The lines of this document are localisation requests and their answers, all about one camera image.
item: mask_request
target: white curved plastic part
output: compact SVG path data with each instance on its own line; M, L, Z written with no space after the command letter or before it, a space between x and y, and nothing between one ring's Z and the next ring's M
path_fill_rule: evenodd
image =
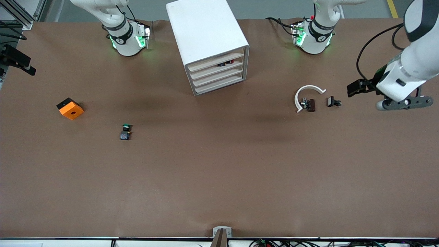
M294 96L294 103L296 104L296 107L297 107L297 113L299 113L303 109L303 107L300 105L300 102L299 102L299 93L300 93L300 91L302 91L304 89L314 89L317 92L319 92L320 94L323 94L324 92L326 92L326 89L322 90L320 87L317 87L314 85L306 85L306 86L299 88L299 90L297 90L296 96Z

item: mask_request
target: green led light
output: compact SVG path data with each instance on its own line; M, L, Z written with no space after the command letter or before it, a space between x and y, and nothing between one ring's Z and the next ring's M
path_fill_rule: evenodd
M329 42L331 41L331 38L332 38L332 34L329 36L329 38L328 38L328 42L326 43L326 46L329 45Z
M116 45L114 44L113 38L111 38L111 36L110 36L110 40L111 40L111 43L113 43L113 48L116 49Z
M302 32L299 37L297 37L297 45L301 46L303 44L303 40L306 37L306 33Z
M145 39L139 36L136 36L136 40L139 43L140 48L144 48L145 47Z

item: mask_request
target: black bracket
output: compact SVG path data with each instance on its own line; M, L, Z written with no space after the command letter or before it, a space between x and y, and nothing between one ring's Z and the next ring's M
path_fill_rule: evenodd
M31 76L34 76L36 72L36 69L30 65L30 57L8 44L3 46L0 53L0 63L17 67Z
M396 102L392 99L386 98L378 105L379 110L392 111L392 110L409 110L415 108L424 108L433 105L433 98L429 96L421 96L421 87L416 89L416 96L408 96L400 102Z
M374 77L370 80L358 79L351 84L349 84L346 88L348 90L348 97L352 97L356 94L365 94L369 92L375 91L377 95L383 95L377 88L376 85L381 81L381 79L385 76L384 71L387 68L387 65L384 65L380 69L377 70Z

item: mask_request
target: metal frame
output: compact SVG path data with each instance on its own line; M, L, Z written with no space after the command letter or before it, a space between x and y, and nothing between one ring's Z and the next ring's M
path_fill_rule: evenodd
M432 237L231 237L227 240L256 240L265 239L271 241L285 241L290 240L305 240L313 242L349 242L349 240L377 240L377 241L389 241L389 240L408 240L408 241L420 241L420 240L435 240L437 238ZM0 240L131 240L131 241L186 241L186 242L211 242L213 239L211 237L10 237L10 238L0 238Z
M23 25L23 30L32 28L32 23L36 21L35 18L15 0L0 0L0 5Z
M39 0L35 13L33 13L33 17L36 21L41 21L41 16L43 15L43 9L45 8L46 3L47 0Z

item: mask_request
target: brown table surface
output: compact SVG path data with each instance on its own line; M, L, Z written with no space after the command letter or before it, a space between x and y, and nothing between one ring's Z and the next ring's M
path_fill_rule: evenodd
M40 23L18 48L35 76L10 68L0 91L0 236L435 237L439 103L379 112L347 98L361 47L400 19L343 19L324 53L278 25L240 20L248 79L193 96L169 22L150 49L123 57L100 23ZM365 51L365 75L397 50L391 32ZM397 43L408 42L404 33ZM424 93L439 99L438 78ZM327 89L296 113L296 90ZM326 97L343 102L328 108ZM67 97L85 113L71 121ZM123 123L132 140L119 140Z

